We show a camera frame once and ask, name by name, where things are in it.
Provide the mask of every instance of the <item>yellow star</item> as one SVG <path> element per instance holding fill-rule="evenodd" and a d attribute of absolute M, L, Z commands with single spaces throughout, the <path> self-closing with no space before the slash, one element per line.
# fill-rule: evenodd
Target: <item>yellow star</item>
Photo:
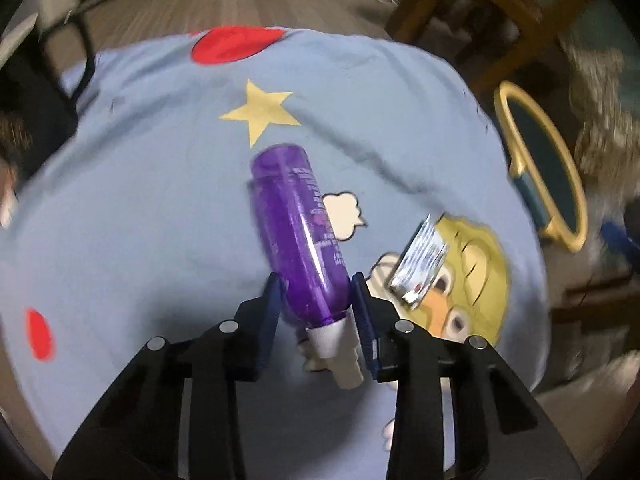
<path fill-rule="evenodd" d="M 282 102 L 293 92 L 264 92 L 255 84 L 246 82 L 246 104 L 228 114 L 220 116 L 225 121 L 246 121 L 249 123 L 249 145 L 254 146 L 255 141 L 269 125 L 290 124 L 300 126 L 300 123 L 283 107 Z"/>

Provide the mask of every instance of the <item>cartoon character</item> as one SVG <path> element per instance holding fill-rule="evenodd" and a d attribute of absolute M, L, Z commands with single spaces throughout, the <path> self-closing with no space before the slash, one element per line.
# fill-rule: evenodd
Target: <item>cartoon character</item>
<path fill-rule="evenodd" d="M 462 218 L 442 216 L 435 227 L 449 251 L 420 304 L 404 303 L 385 285 L 400 259 L 395 253 L 384 254 L 373 267 L 369 291 L 431 335 L 462 342 L 478 334 L 495 344 L 509 297 L 507 264 L 495 235 Z"/>

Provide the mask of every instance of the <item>red dot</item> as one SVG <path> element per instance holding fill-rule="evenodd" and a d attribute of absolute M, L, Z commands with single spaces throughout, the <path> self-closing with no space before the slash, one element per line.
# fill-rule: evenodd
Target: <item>red dot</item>
<path fill-rule="evenodd" d="M 245 59 L 264 50 L 284 35 L 284 30 L 262 27 L 219 27 L 201 37 L 191 49 L 191 59 L 216 65 Z"/>
<path fill-rule="evenodd" d="M 33 356 L 38 361 L 49 361 L 53 358 L 55 344 L 49 323 L 44 316 L 33 308 L 27 309 L 27 339 Z"/>

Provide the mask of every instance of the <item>purple spray bottle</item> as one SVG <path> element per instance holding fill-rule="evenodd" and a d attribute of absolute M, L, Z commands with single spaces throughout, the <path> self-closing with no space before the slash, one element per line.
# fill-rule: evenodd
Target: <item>purple spray bottle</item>
<path fill-rule="evenodd" d="M 350 280 L 305 150 L 271 146 L 254 158 L 254 207 L 287 303 L 341 388 L 362 382 Z"/>

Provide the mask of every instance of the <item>white bottle cap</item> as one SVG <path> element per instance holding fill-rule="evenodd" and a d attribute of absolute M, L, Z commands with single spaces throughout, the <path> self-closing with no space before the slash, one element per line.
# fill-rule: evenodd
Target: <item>white bottle cap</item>
<path fill-rule="evenodd" d="M 340 388 L 350 390 L 362 384 L 363 377 L 356 351 L 360 340 L 351 309 L 343 319 L 318 328 L 308 328 L 306 333 L 316 355 L 326 360 L 326 365 Z"/>

